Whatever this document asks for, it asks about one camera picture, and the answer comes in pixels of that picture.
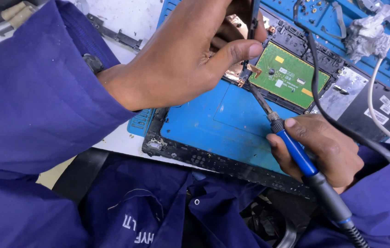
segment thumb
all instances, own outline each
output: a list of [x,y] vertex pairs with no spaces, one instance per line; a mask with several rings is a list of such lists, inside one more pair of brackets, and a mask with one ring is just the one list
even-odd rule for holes
[[227,43],[207,62],[214,75],[223,75],[233,64],[253,59],[262,53],[262,45],[256,40],[236,40]]

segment green circuit board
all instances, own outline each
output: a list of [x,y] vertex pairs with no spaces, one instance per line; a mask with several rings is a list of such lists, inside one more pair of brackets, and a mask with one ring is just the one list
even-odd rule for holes
[[[313,102],[311,79],[314,67],[302,59],[269,42],[256,67],[262,73],[257,79],[255,73],[250,76],[249,81],[254,85],[304,109]],[[319,91],[329,78],[327,74],[319,72]]]

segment soldering iron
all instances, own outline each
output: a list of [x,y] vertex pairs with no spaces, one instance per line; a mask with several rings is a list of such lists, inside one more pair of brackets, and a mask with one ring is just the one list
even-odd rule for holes
[[[252,20],[250,22],[247,39],[253,39],[254,32],[258,26],[259,3],[260,0],[252,0]],[[243,70],[247,68],[247,64],[248,61],[244,61]],[[264,109],[267,119],[270,122],[271,131],[281,137],[284,141],[288,152],[304,175],[302,177],[303,183],[313,191],[324,213],[331,221],[334,221],[339,226],[356,248],[368,248],[367,242],[360,235],[351,220],[351,211],[341,199],[340,195],[328,183],[324,174],[319,172],[305,153],[301,144],[285,131],[284,120],[269,107],[258,88],[248,80],[246,83],[250,87],[250,92]]]

